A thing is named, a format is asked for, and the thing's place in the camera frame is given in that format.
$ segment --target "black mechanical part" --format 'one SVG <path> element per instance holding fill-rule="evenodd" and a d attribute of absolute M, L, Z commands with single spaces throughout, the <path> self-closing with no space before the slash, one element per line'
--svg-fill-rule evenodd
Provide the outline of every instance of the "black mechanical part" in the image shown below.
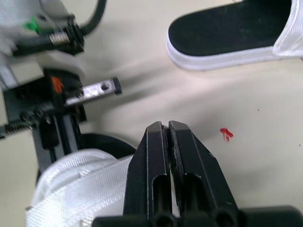
<path fill-rule="evenodd" d="M 179 217 L 171 213 L 170 165 Z M 116 226 L 303 227 L 303 217 L 292 207 L 239 210 L 216 158 L 187 125 L 172 121 L 169 129 L 160 122 L 146 129 L 128 168 L 123 216 L 92 224 Z"/>
<path fill-rule="evenodd" d="M 180 214 L 192 210 L 238 210 L 214 156 L 187 125 L 169 122 L 172 141 L 172 172 Z"/>
<path fill-rule="evenodd" d="M 79 129 L 79 122 L 86 120 L 83 104 L 115 94 L 121 89 L 117 84 L 114 78 L 82 87 L 75 74 L 44 69 L 43 78 L 4 91 L 9 123 L 0 127 L 0 138 L 32 129 L 40 172 L 43 172 L 54 161 L 83 148 Z M 106 90 L 102 89 L 103 85 L 108 86 Z M 110 144 L 117 141 L 113 138 Z M 94 148 L 88 142 L 85 145 Z M 134 153 L 131 148 L 127 147 L 126 155 Z"/>
<path fill-rule="evenodd" d="M 26 56 L 43 51 L 59 50 L 75 55 L 84 50 L 84 38 L 77 24 L 60 30 L 40 33 L 39 36 L 25 38 L 15 43 L 13 56 Z"/>

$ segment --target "red spot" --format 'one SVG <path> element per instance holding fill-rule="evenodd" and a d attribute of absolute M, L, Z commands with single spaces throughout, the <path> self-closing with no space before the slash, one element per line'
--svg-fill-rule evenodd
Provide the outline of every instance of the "red spot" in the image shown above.
<path fill-rule="evenodd" d="M 224 141 L 229 142 L 229 139 L 233 137 L 233 134 L 230 131 L 228 131 L 227 128 L 220 129 L 220 132 L 222 132 L 223 134 Z"/>

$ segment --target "white fabric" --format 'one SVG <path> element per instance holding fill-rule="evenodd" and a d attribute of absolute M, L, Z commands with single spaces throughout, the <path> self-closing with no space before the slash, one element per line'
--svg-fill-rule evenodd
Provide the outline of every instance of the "white fabric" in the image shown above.
<path fill-rule="evenodd" d="M 303 0 L 292 0 L 288 21 L 274 45 L 273 54 L 303 56 Z"/>
<path fill-rule="evenodd" d="M 85 150 L 55 162 L 39 180 L 26 226 L 84 227 L 99 215 L 121 215 L 131 158 Z"/>

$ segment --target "floor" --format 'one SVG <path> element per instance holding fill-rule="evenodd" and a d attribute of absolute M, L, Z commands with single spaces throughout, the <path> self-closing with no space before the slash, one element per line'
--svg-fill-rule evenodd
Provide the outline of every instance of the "floor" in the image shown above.
<path fill-rule="evenodd" d="M 102 132 L 135 146 L 155 121 L 184 122 L 219 161 L 239 207 L 293 205 L 303 211 L 303 62 L 272 61 L 206 72 L 183 71 L 166 54 L 178 16 L 232 0 L 109 0 L 79 58 L 84 84 L 118 76 L 122 96 L 86 105 L 83 132 Z M 66 0 L 78 21 L 94 1 Z M 14 69 L 22 79 L 33 66 Z M 0 107 L 1 122 L 5 112 Z M 227 128 L 234 137 L 224 141 Z M 31 133 L 0 142 L 0 219 L 22 226 L 37 163 Z"/>

